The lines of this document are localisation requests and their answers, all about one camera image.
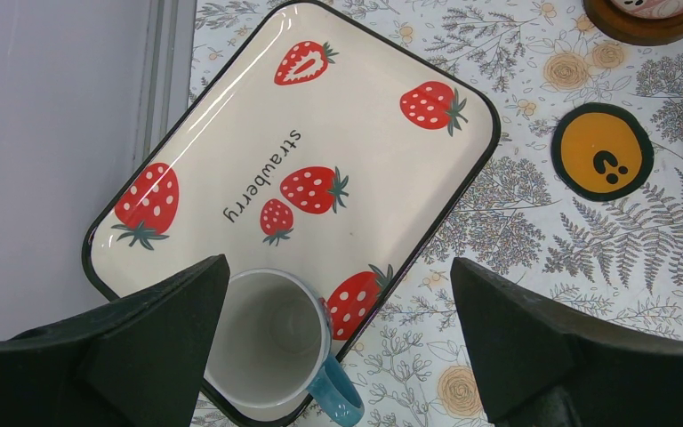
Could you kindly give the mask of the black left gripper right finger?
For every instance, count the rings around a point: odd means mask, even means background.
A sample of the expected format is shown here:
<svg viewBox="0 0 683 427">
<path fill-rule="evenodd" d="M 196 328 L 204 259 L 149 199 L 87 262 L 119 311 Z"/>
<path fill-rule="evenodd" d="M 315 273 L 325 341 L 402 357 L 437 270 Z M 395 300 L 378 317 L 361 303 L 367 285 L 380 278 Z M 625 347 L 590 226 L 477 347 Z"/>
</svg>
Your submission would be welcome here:
<svg viewBox="0 0 683 427">
<path fill-rule="evenodd" d="M 683 426 L 683 342 L 594 318 L 457 258 L 451 282 L 497 426 Z"/>
</svg>

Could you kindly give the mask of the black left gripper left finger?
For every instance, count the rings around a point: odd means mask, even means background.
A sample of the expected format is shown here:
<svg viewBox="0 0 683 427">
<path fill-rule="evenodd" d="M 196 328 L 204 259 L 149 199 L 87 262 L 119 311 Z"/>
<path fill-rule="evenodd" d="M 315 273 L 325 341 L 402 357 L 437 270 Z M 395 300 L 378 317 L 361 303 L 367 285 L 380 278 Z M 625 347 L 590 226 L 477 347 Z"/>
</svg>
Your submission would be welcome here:
<svg viewBox="0 0 683 427">
<path fill-rule="evenodd" d="M 0 341 L 0 426 L 187 426 L 229 282 L 222 255 Z"/>
</svg>

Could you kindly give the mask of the white mushroom pattern tray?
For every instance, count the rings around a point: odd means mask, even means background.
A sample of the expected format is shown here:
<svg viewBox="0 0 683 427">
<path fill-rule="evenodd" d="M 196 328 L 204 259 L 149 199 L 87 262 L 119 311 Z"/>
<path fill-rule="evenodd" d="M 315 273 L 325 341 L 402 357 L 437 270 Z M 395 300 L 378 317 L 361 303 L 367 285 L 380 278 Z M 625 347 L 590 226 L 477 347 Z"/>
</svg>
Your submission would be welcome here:
<svg viewBox="0 0 683 427">
<path fill-rule="evenodd" d="M 494 153 L 494 104 L 317 1 L 272 10 L 87 231 L 116 299 L 211 255 L 311 286 L 344 357 Z"/>
</svg>

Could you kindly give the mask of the brown wooden coaster top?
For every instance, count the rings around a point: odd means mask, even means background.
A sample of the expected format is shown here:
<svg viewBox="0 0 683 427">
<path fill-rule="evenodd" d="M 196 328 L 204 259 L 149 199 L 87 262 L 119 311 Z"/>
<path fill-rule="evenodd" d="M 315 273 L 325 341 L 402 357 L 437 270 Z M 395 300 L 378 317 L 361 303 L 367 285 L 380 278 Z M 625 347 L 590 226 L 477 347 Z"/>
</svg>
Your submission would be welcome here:
<svg viewBox="0 0 683 427">
<path fill-rule="evenodd" d="M 683 13 L 662 19 L 636 17 L 613 1 L 583 1 L 590 21 L 614 40 L 638 46 L 657 46 L 683 39 Z"/>
</svg>

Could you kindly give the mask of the pink mug dark rim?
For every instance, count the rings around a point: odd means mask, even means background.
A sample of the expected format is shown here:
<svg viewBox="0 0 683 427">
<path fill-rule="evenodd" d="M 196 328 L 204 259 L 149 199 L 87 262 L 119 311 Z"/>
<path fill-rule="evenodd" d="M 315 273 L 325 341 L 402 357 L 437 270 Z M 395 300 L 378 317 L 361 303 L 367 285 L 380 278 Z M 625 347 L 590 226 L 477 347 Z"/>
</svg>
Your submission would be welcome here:
<svg viewBox="0 0 683 427">
<path fill-rule="evenodd" d="M 683 13 L 683 0 L 612 0 L 621 11 L 641 19 L 660 20 Z"/>
</svg>

